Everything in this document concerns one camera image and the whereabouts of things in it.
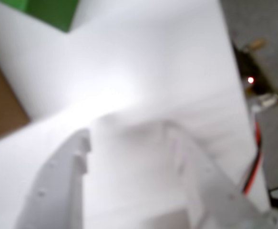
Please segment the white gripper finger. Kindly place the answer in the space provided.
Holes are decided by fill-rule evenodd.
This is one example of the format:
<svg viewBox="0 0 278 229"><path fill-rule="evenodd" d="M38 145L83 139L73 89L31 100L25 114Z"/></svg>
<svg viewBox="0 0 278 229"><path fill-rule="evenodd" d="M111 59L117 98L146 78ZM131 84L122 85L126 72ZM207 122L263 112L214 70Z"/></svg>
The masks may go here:
<svg viewBox="0 0 278 229"><path fill-rule="evenodd" d="M160 124L160 190L184 208L192 229L270 229L269 198L252 135L230 144L203 141L185 124Z"/></svg>
<svg viewBox="0 0 278 229"><path fill-rule="evenodd" d="M76 131L54 151L39 169L15 228L83 228L83 177L90 151L87 129Z"/></svg>

